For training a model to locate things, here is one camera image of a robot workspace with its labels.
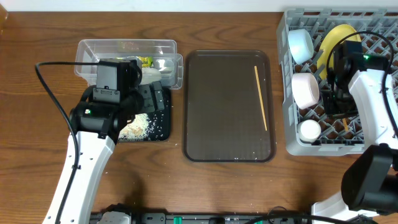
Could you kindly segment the white napkin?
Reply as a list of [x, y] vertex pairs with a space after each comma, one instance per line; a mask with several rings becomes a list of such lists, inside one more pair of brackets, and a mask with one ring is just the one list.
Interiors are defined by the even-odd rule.
[[156, 68], [144, 67], [142, 68], [141, 85], [150, 84], [152, 82], [160, 81], [162, 74]]

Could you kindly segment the wooden chopstick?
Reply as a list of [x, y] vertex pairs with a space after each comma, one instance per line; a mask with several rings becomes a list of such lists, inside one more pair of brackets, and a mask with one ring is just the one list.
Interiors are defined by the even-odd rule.
[[349, 131], [349, 127], [348, 127], [348, 124], [346, 122], [346, 118], [343, 118], [342, 122], [343, 122], [343, 126], [344, 126], [345, 131], [348, 132]]
[[261, 85], [260, 85], [260, 81], [259, 81], [259, 74], [258, 74], [258, 70], [257, 70], [257, 66], [254, 66], [254, 73], [256, 76], [256, 83], [257, 83], [257, 91], [258, 91], [258, 95], [259, 95], [259, 102], [260, 102], [260, 107], [261, 107], [261, 113], [262, 113], [262, 120], [264, 123], [264, 129], [265, 131], [267, 131], [267, 121], [266, 121], [266, 115], [265, 115], [265, 111], [264, 111], [264, 104], [263, 104], [263, 99], [262, 99], [262, 92], [261, 92]]

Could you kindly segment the white bowl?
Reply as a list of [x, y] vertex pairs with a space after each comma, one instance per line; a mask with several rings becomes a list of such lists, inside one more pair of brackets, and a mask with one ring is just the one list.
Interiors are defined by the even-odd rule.
[[315, 76], [311, 73], [295, 73], [292, 76], [292, 94], [301, 110], [316, 105], [320, 92]]

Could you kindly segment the green snack wrapper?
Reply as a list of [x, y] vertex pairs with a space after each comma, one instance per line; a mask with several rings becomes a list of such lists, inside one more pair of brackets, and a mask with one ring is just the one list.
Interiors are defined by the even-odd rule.
[[141, 61], [141, 66], [142, 67], [153, 67], [154, 66], [154, 59], [152, 57], [140, 57], [137, 56], [137, 58]]

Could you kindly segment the pale green cup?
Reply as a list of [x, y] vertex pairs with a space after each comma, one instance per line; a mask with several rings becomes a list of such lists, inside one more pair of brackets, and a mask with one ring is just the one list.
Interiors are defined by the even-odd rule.
[[297, 125], [298, 137], [302, 142], [313, 143], [321, 134], [320, 125], [311, 119], [302, 121]]

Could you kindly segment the light blue bowl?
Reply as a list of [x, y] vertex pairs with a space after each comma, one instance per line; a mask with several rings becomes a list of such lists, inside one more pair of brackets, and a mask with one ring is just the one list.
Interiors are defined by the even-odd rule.
[[288, 33], [288, 44], [295, 63], [303, 64], [313, 57], [312, 38], [305, 29], [290, 30]]

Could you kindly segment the yellow plate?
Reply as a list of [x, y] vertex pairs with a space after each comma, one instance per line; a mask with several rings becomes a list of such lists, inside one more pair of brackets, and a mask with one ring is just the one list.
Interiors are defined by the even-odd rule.
[[[339, 42], [342, 38], [346, 37], [347, 35], [355, 33], [355, 32], [357, 32], [357, 31], [352, 26], [350, 26], [348, 24], [338, 25], [335, 28], [333, 28], [331, 31], [329, 31], [329, 33], [326, 35], [326, 37], [324, 38], [324, 40], [320, 46], [320, 50], [322, 50], [323, 52], [322, 52], [320, 58], [317, 60], [317, 72], [320, 71], [322, 65], [326, 66], [327, 58], [328, 58], [332, 48], [337, 44], [337, 42]], [[351, 36], [351, 37], [347, 38], [346, 40], [361, 42], [361, 38], [360, 38], [359, 34], [357, 34], [356, 36]], [[330, 59], [329, 66], [330, 67], [333, 66], [333, 56]], [[319, 77], [322, 80], [326, 79], [325, 68], [320, 72]]]

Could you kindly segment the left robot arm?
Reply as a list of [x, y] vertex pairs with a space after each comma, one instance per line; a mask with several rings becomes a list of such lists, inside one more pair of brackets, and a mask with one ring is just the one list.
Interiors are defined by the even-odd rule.
[[66, 113], [40, 73], [35, 72], [70, 130], [67, 156], [44, 223], [88, 223], [103, 170], [120, 131], [138, 114], [165, 109], [159, 81], [143, 85], [139, 57], [102, 58], [94, 63], [96, 84]]

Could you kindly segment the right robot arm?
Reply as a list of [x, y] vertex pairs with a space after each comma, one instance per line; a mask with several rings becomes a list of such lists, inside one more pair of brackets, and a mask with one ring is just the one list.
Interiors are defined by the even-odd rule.
[[364, 54], [361, 43], [346, 40], [331, 53], [333, 69], [327, 79], [349, 93], [358, 110], [365, 151], [344, 173], [341, 190], [312, 205], [311, 214], [348, 221], [397, 212], [397, 103], [391, 67], [383, 56]]

